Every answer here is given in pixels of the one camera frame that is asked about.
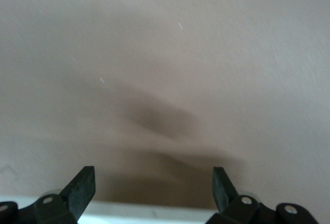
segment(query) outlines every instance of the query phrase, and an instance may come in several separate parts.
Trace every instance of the beige surface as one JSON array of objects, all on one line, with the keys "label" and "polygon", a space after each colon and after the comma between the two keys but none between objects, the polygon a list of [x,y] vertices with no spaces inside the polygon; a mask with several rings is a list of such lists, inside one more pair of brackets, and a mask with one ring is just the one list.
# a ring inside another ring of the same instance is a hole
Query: beige surface
[{"label": "beige surface", "polygon": [[0,0],[0,194],[214,207],[212,166],[321,223],[329,0]]}]

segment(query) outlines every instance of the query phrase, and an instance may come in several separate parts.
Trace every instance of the screw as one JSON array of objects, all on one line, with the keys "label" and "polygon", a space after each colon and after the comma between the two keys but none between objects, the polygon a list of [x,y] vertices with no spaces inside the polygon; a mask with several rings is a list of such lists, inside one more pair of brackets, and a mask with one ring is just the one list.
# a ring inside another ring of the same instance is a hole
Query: screw
[{"label": "screw", "polygon": [[6,209],[8,209],[8,206],[7,205],[3,205],[0,207],[0,212],[1,211],[5,211]]},{"label": "screw", "polygon": [[53,200],[53,198],[52,197],[47,197],[47,198],[45,198],[43,201],[42,201],[42,203],[49,203],[49,202],[51,202]]},{"label": "screw", "polygon": [[291,205],[286,205],[284,207],[284,209],[286,210],[286,212],[295,215],[296,213],[298,213],[297,209],[294,206]]},{"label": "screw", "polygon": [[248,197],[242,197],[242,202],[244,204],[252,204],[252,200]]}]

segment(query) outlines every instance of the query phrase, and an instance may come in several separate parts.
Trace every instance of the bolt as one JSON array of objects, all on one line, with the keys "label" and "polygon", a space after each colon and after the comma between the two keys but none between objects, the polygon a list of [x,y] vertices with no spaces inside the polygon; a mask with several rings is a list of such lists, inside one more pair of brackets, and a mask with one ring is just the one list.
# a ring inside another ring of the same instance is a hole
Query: bolt
[{"label": "bolt", "polygon": [[297,209],[294,206],[291,205],[286,205],[284,207],[284,209],[286,210],[286,212],[295,215],[296,213],[298,213]]},{"label": "bolt", "polygon": [[53,198],[52,197],[47,197],[47,198],[45,198],[43,201],[42,201],[42,203],[49,203],[49,202],[51,202],[53,200]]},{"label": "bolt", "polygon": [[7,205],[3,205],[0,207],[0,212],[1,211],[5,211],[6,209],[8,209],[8,206]]},{"label": "bolt", "polygon": [[252,200],[248,197],[242,197],[242,202],[244,204],[252,204]]}]

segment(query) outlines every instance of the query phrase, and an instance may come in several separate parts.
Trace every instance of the wall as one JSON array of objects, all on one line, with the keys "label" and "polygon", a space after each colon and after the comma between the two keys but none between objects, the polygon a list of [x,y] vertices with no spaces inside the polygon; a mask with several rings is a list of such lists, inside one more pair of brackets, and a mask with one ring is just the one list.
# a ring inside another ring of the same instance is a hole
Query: wall
[{"label": "wall", "polygon": [[214,208],[211,170],[330,218],[329,0],[0,0],[0,194]]}]

